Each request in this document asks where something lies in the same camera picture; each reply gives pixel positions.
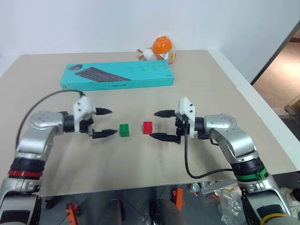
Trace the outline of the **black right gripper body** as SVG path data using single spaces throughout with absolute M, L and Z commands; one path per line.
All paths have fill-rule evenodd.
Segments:
M 181 117 L 175 116 L 175 126 L 176 126 L 176 143 L 181 143 L 181 137 L 185 134 L 189 134 L 189 119 L 186 115 Z

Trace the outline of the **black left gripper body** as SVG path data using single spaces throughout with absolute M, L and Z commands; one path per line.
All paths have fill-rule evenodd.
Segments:
M 87 134 L 89 137 L 94 137 L 94 129 L 92 128 L 92 124 L 94 123 L 92 118 L 88 120 L 82 120 L 79 124 L 79 131 L 81 134 Z

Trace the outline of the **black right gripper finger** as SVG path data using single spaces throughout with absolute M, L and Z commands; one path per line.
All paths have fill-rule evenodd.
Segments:
M 173 142 L 176 144 L 181 143 L 181 136 L 178 135 L 168 135 L 167 133 L 152 133 L 150 134 L 150 136 L 163 142 Z
M 154 116 L 161 118 L 175 117 L 175 110 L 161 110 L 154 113 Z

